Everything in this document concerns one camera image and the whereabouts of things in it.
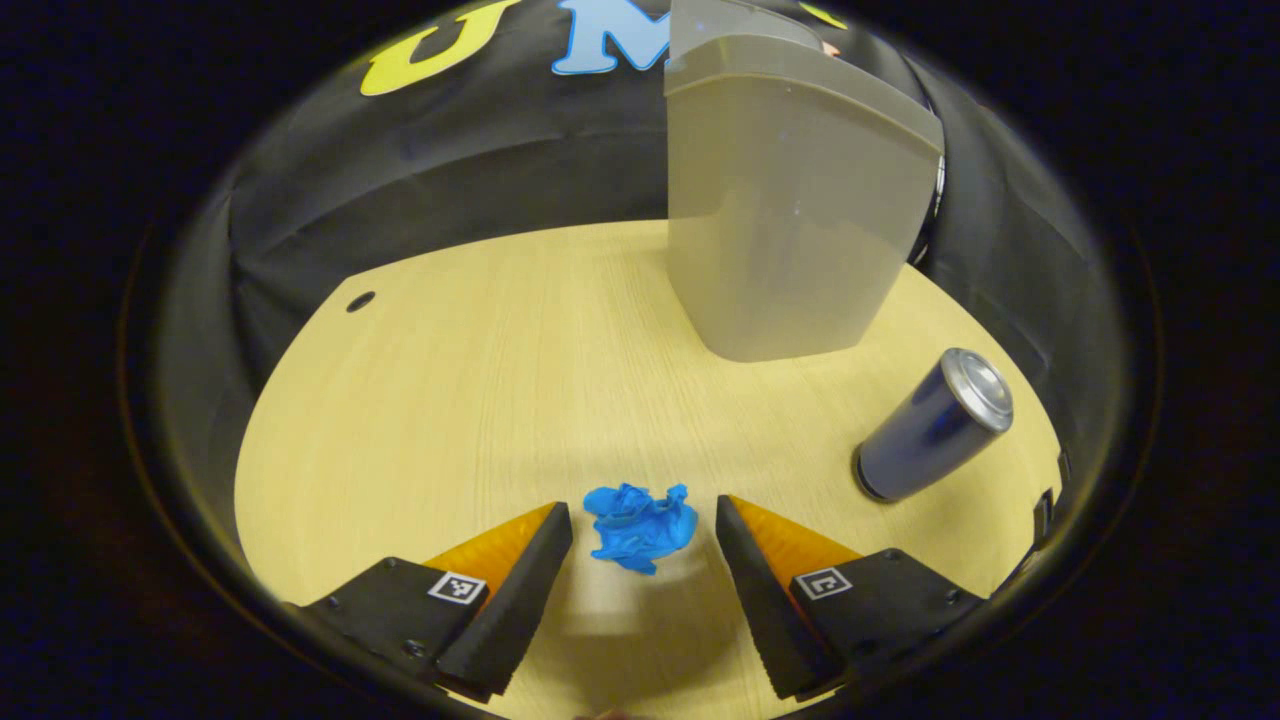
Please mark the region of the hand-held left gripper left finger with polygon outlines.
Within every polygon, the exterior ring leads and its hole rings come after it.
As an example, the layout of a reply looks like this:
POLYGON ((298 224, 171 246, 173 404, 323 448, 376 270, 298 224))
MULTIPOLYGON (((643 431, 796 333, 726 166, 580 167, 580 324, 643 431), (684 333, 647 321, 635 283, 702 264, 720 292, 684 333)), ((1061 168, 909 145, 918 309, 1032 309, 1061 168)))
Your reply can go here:
POLYGON ((376 561, 298 610, 398 674, 486 703, 504 694, 573 542, 550 502, 425 562, 376 561))

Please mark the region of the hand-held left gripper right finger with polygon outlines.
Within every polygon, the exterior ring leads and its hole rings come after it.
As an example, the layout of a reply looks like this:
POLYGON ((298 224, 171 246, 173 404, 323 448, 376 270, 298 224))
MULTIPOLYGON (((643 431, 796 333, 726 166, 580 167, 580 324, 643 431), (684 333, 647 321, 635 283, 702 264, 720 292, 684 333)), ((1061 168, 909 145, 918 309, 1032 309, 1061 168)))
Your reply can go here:
POLYGON ((872 687, 982 605, 902 550, 863 555, 733 495, 716 501, 716 538, 782 700, 872 687))

